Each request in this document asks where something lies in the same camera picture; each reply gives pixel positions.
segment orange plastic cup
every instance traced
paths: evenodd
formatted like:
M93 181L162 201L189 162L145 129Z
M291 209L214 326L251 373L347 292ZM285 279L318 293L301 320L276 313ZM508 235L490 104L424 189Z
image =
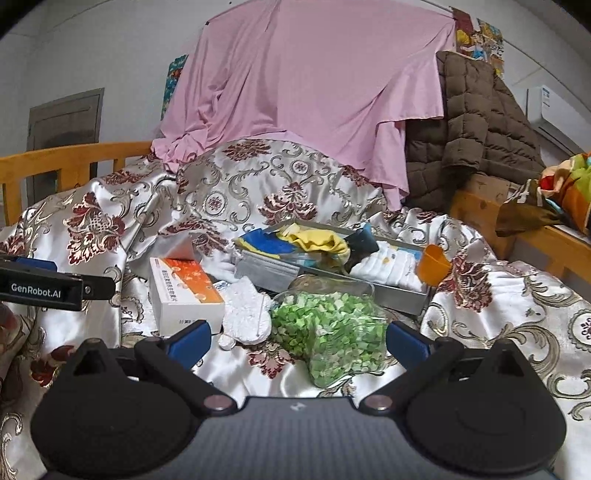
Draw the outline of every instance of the orange plastic cup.
M445 257L438 245L427 245L417 265L417 277L431 287L437 287L452 269L452 264Z

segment metal screw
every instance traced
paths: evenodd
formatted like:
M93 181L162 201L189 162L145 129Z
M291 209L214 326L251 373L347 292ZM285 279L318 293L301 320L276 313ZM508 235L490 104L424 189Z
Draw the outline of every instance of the metal screw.
M209 410L222 411L229 409L233 405L233 401L225 395L209 395L203 404Z
M389 410L392 407L392 399L386 395L370 395L365 399L365 405L372 410Z

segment white cardboard box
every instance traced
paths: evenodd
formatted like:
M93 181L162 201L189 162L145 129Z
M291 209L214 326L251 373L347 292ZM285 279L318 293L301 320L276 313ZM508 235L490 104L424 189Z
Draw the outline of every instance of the white cardboard box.
M223 299L195 261L150 258L150 300L161 336L171 336L197 320L220 333Z

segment black device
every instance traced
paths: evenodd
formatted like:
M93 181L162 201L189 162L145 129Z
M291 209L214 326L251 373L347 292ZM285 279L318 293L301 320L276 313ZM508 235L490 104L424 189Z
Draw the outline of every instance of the black device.
M510 340L430 341L403 323L407 372L364 398L234 399L195 376L196 322L134 349L85 341L31 421L44 480L550 480L564 417ZM137 377L139 381L128 377Z
M0 255L0 301L80 311L83 300L110 300L113 295L112 278L60 273L51 261Z

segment pink bed sheet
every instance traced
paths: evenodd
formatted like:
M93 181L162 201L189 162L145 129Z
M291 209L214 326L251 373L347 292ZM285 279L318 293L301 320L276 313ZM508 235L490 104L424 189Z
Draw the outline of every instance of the pink bed sheet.
M443 116L435 53L453 19L392 0L251 0L211 19L152 149L172 170L220 143L283 132L408 193L404 120Z

